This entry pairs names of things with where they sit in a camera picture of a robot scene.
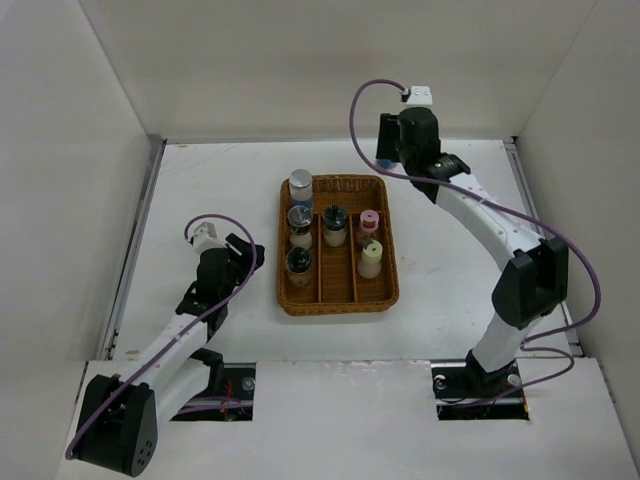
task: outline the white wall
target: white wall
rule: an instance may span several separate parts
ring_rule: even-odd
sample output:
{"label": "white wall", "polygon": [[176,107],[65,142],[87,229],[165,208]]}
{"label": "white wall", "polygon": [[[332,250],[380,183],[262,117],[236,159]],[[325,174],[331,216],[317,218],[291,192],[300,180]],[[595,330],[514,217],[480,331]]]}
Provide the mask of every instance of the white wall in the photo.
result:
{"label": "white wall", "polygon": [[345,137],[379,76],[430,85],[448,134],[518,134],[595,0],[81,3],[147,131],[203,140]]}
{"label": "white wall", "polygon": [[[639,89],[640,2],[599,0],[518,147],[541,217],[578,241],[599,272],[602,310],[580,338],[604,364],[640,466]],[[591,299],[574,262],[574,319]]]}
{"label": "white wall", "polygon": [[148,153],[77,1],[0,1],[2,478],[55,474]]}

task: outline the screw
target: screw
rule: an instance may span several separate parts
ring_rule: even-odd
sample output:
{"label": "screw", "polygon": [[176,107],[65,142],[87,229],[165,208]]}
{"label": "screw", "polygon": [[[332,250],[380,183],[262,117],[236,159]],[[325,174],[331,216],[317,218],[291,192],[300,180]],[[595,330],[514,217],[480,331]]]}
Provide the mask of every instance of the screw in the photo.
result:
{"label": "screw", "polygon": [[522,385],[522,380],[515,373],[512,373],[507,377],[507,382],[513,385],[514,387],[519,387],[520,385]]}
{"label": "screw", "polygon": [[242,389],[245,392],[250,392],[256,388],[256,381],[251,377],[245,377],[242,379]]}
{"label": "screw", "polygon": [[436,375],[433,379],[433,384],[438,390],[444,390],[447,388],[447,377],[444,375]]}

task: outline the glass jar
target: glass jar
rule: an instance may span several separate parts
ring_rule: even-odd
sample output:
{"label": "glass jar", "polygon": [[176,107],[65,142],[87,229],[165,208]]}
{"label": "glass jar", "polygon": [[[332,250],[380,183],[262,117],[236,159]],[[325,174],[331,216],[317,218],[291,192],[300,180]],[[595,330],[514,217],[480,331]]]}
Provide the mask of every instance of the glass jar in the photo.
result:
{"label": "glass jar", "polygon": [[311,282],[311,253],[294,247],[287,254],[287,278],[294,287],[306,287]]}
{"label": "glass jar", "polygon": [[313,177],[306,170],[294,170],[289,175],[289,193],[293,205],[313,208]]}
{"label": "glass jar", "polygon": [[332,205],[322,214],[322,236],[330,247],[341,246],[347,238],[349,214],[344,207]]}
{"label": "glass jar", "polygon": [[358,273],[364,278],[376,278],[382,271],[382,244],[371,240],[362,249],[358,261]]}
{"label": "glass jar", "polygon": [[289,236],[291,246],[309,250],[313,244],[313,238],[311,238],[313,213],[311,209],[303,205],[291,207],[287,213],[287,222],[291,228],[291,235]]}
{"label": "glass jar", "polygon": [[356,243],[361,247],[368,240],[376,240],[376,232],[380,225],[380,215],[375,210],[365,210],[360,214],[360,224],[356,231]]}

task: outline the wicker basket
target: wicker basket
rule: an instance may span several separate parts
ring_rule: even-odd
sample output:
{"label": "wicker basket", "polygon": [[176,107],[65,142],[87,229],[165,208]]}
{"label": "wicker basket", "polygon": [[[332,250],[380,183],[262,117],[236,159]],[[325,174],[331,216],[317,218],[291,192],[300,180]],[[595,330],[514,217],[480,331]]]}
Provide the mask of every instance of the wicker basket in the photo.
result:
{"label": "wicker basket", "polygon": [[[287,212],[291,208],[289,181],[280,188],[278,237],[278,303],[289,315],[382,312],[398,301],[398,271],[393,249],[387,191],[384,182],[371,175],[318,175],[313,177],[313,280],[306,287],[289,284],[285,259],[290,250]],[[348,236],[340,247],[322,239],[322,212],[340,205],[349,212]],[[378,236],[384,247],[382,272],[367,280],[356,271],[360,247],[355,242],[358,218],[363,210],[380,215]]]}

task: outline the yellow-green lid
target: yellow-green lid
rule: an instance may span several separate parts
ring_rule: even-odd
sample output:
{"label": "yellow-green lid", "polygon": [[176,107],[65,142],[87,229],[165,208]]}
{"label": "yellow-green lid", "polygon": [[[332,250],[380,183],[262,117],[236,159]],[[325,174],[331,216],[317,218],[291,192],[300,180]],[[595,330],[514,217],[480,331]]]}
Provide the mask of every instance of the yellow-green lid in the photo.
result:
{"label": "yellow-green lid", "polygon": [[378,263],[382,259],[382,244],[372,240],[362,249],[362,260],[367,263]]}

